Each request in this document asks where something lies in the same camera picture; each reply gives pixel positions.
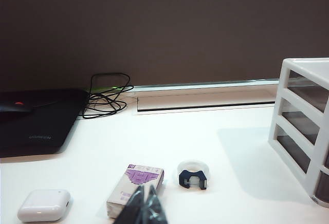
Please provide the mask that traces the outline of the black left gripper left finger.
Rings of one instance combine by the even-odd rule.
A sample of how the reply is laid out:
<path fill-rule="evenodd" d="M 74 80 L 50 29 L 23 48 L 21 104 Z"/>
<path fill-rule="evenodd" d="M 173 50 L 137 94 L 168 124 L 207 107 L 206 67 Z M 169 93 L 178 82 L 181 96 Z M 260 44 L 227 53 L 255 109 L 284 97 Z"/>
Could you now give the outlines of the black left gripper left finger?
<path fill-rule="evenodd" d="M 144 186 L 139 185 L 113 224 L 141 223 L 141 210 L 144 206 Z"/>

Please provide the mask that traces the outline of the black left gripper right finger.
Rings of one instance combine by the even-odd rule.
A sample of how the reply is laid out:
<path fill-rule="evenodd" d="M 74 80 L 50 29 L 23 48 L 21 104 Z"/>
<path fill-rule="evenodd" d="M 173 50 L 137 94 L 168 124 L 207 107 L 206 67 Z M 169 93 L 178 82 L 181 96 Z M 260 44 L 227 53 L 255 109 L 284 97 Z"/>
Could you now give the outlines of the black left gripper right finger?
<path fill-rule="evenodd" d="M 142 224 L 167 224 L 164 209 L 157 196 L 156 189 L 150 186 L 149 195 L 139 213 L 138 223 Z"/>

